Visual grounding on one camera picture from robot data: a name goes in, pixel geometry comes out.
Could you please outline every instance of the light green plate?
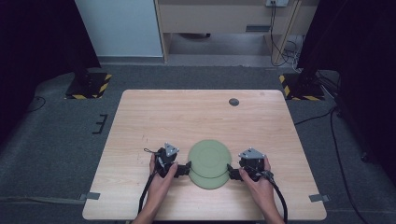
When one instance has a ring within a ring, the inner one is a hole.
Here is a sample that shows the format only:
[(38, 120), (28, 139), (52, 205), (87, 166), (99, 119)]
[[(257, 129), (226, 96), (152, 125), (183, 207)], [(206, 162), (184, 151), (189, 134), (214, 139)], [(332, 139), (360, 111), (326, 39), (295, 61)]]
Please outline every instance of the light green plate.
[(189, 176), (194, 184), (203, 189), (217, 189), (227, 183), (227, 180), (230, 178), (228, 172), (225, 172), (219, 177), (204, 178), (196, 174), (194, 171), (190, 171)]
[(231, 164), (231, 154), (221, 142), (203, 140), (192, 147), (189, 161), (191, 169), (197, 175), (215, 178), (227, 172), (227, 164)]

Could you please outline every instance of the yellow and black striped tape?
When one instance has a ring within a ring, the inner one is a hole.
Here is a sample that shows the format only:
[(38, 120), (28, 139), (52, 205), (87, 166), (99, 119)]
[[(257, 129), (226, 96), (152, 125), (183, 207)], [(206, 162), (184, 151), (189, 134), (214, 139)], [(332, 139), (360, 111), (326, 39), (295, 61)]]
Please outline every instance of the yellow and black striped tape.
[(280, 82), (282, 83), (283, 90), (285, 91), (285, 96), (286, 99), (288, 100), (310, 100), (310, 101), (319, 101), (319, 100), (324, 100), (324, 97), (317, 97), (317, 96), (300, 96), (300, 97), (295, 97), (290, 95), (290, 88), (288, 86), (288, 83), (285, 79), (284, 76), (279, 76)]
[(84, 99), (95, 99), (95, 98), (101, 98), (103, 94), (105, 93), (105, 90), (107, 88), (108, 82), (110, 81), (111, 75), (107, 74), (105, 79), (103, 80), (103, 84), (101, 85), (101, 88), (99, 92), (96, 92), (95, 94), (72, 94), (72, 95), (67, 95), (65, 98), (66, 99), (77, 99), (77, 100), (84, 100)]

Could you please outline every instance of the gray carpet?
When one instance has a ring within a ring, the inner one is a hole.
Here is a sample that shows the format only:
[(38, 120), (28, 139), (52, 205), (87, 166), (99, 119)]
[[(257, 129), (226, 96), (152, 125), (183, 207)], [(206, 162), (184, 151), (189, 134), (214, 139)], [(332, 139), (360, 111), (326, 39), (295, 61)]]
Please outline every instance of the gray carpet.
[[(106, 65), (113, 77), (101, 99), (65, 100), (73, 79), (42, 83), (21, 123), (0, 148), (0, 197), (76, 199), (90, 190), (122, 92), (128, 89), (276, 89), (289, 68)], [(295, 122), (327, 113), (334, 102), (287, 101)], [(108, 114), (101, 134), (101, 114)], [(378, 164), (361, 162), (361, 150), (341, 118), (333, 117), (346, 180), (356, 206), (370, 223), (396, 223), (396, 190)], [(296, 126), (328, 216), (320, 222), (361, 223), (353, 211), (337, 163), (330, 116)], [(0, 223), (96, 223), (83, 205), (0, 203)]]

